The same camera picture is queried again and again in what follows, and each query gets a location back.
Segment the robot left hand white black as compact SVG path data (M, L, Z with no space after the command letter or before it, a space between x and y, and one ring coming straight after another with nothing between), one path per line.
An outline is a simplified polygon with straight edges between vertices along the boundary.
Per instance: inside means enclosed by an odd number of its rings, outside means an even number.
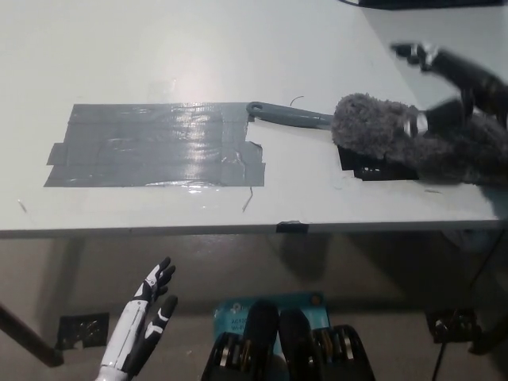
M148 312L157 299L167 292L175 272L166 257L145 277L134 296L125 304L106 346L98 371L98 380L131 380L138 376L158 345L167 323L178 305L170 295L151 321Z

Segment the robot right hand black silver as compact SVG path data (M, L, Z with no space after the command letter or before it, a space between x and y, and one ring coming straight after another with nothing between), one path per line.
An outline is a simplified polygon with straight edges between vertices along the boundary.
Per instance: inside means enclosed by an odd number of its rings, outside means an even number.
M491 71L431 44L395 42L391 50L410 66L437 75L460 91L458 98L410 115L403 125L406 135L417 137L466 125L474 110L495 117L501 127L507 127L507 84Z

